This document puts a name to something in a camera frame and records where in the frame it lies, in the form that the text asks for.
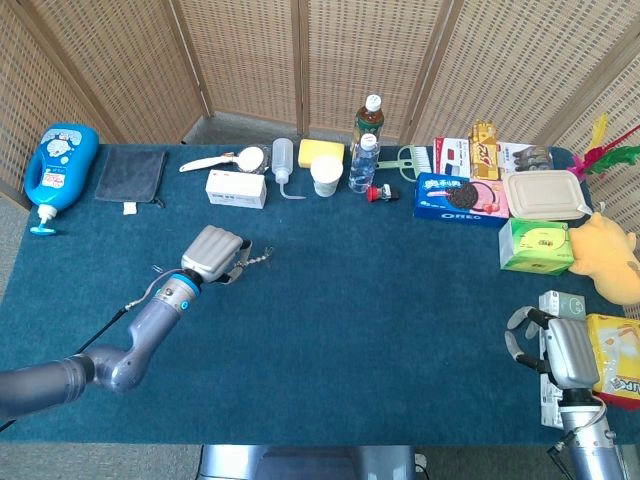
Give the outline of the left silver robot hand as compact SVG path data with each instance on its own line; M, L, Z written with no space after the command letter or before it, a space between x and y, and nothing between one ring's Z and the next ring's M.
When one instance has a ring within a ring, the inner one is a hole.
M252 242L213 225L205 226L181 258L181 268L200 282L231 284L243 273Z

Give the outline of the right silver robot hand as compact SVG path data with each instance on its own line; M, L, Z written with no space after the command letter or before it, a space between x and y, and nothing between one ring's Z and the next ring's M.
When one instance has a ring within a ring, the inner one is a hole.
M527 320L539 328L546 345L543 359L526 354L514 331ZM560 390L591 389L599 381L592 345L583 321L556 317L531 306L516 310L504 332L507 350L514 361L547 374Z

